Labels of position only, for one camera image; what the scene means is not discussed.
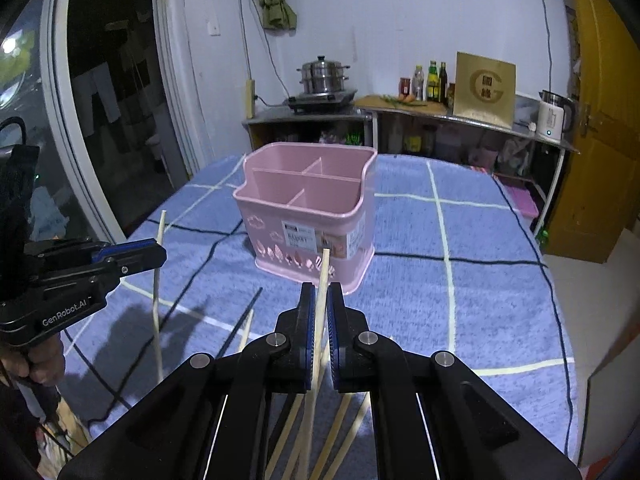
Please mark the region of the person's left hand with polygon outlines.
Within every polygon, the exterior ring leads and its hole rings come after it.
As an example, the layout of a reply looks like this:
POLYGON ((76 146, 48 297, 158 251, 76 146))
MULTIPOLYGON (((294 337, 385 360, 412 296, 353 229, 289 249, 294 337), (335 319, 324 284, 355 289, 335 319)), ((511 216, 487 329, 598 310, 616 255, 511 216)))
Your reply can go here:
POLYGON ((15 377, 29 377, 45 386, 55 386, 65 373, 65 356, 61 337, 54 335, 30 348, 27 356, 2 344, 1 362, 15 377))

